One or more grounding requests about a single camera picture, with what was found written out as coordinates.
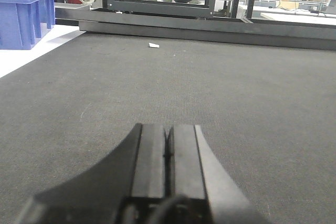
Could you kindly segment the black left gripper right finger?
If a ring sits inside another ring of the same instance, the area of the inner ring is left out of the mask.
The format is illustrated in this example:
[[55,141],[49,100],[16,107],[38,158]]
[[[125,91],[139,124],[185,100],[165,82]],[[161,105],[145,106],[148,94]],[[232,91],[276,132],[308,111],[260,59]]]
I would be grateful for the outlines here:
[[171,190],[192,200],[204,223],[267,223],[222,167],[199,125],[170,129]]

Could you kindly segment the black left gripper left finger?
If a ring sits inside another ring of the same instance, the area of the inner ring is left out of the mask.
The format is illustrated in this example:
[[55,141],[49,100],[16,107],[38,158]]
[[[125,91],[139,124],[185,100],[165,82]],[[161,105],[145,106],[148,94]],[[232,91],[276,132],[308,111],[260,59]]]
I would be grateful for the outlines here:
[[105,158],[26,203],[16,223],[117,223],[128,203],[164,197],[165,130],[136,124]]

